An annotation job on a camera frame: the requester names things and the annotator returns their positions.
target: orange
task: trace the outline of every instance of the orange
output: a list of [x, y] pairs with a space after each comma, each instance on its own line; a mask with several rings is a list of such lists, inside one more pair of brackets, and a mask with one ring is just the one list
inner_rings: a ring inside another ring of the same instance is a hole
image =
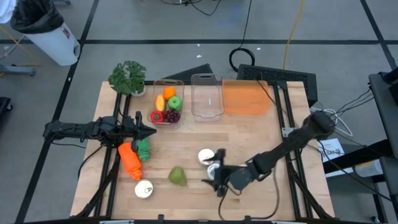
[[163, 97], [165, 100], [169, 100], [171, 97], [175, 96], [175, 88], [170, 86], [163, 89]]

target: potted plant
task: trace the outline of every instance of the potted plant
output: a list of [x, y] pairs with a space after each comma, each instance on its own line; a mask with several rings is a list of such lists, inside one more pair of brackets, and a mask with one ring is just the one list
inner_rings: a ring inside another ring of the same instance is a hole
[[135, 61], [118, 63], [108, 81], [111, 88], [123, 95], [142, 96], [145, 93], [146, 68]]

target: toy carrot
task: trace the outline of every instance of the toy carrot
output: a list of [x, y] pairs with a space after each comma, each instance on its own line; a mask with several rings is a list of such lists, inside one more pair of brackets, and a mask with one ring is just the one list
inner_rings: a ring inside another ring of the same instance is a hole
[[132, 151], [131, 142], [121, 144], [118, 147], [118, 150], [126, 172], [134, 180], [141, 180], [141, 162], [139, 161], [137, 154]]

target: wooden tabletop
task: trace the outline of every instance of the wooden tabletop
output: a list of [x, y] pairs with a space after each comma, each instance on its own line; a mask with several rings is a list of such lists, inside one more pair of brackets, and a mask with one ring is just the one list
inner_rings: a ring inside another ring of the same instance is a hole
[[[310, 114], [303, 83], [288, 82], [288, 87], [294, 120], [301, 124]], [[269, 92], [271, 98], [274, 98], [272, 87]], [[110, 88], [108, 82], [103, 82], [94, 119], [100, 116], [112, 116], [115, 99], [116, 92]], [[134, 116], [135, 111], [139, 110], [142, 112], [144, 124], [153, 126], [146, 119], [152, 101], [152, 86], [147, 86], [144, 96], [132, 99], [129, 115]], [[126, 174], [121, 164], [112, 218], [157, 219], [158, 214], [164, 214], [168, 220], [219, 220], [217, 208], [220, 198], [209, 185], [200, 182], [201, 179], [207, 179], [207, 174], [206, 167], [198, 162], [198, 152], [203, 148], [214, 150], [225, 148], [225, 163], [238, 165], [258, 152], [269, 151], [282, 142], [275, 105], [272, 105], [264, 115], [224, 114], [219, 121], [199, 123], [194, 120], [191, 103], [191, 86], [185, 86], [181, 126], [177, 129], [157, 128], [157, 134], [149, 137], [153, 151], [149, 161], [142, 166], [143, 177], [154, 185], [153, 194], [149, 198], [136, 197], [134, 188], [137, 181]], [[98, 141], [90, 140], [86, 156], [99, 144]], [[315, 141], [310, 144], [317, 147]], [[71, 215], [80, 212], [98, 189], [104, 154], [105, 149], [93, 156], [83, 167]], [[333, 216], [334, 211], [320, 154], [311, 147], [306, 147], [302, 153], [302, 160], [309, 191], [325, 211]], [[175, 166], [185, 169], [188, 179], [186, 187], [176, 186], [168, 181], [169, 172]], [[285, 159], [277, 163], [276, 174], [280, 189], [280, 205], [271, 220], [294, 220]], [[304, 217], [305, 209], [301, 192], [299, 189], [297, 192], [301, 214]], [[102, 214], [105, 213], [107, 201], [108, 192], [104, 194]], [[221, 214], [227, 220], [242, 220], [245, 215], [264, 217], [272, 213], [275, 202], [276, 191], [270, 176], [262, 182], [254, 181], [249, 184], [240, 196], [228, 193]]]

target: green apple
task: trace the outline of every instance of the green apple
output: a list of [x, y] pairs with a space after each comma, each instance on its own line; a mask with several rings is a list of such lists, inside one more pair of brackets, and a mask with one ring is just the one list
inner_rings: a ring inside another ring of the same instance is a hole
[[171, 97], [168, 104], [170, 109], [177, 111], [182, 109], [182, 100], [178, 96]]

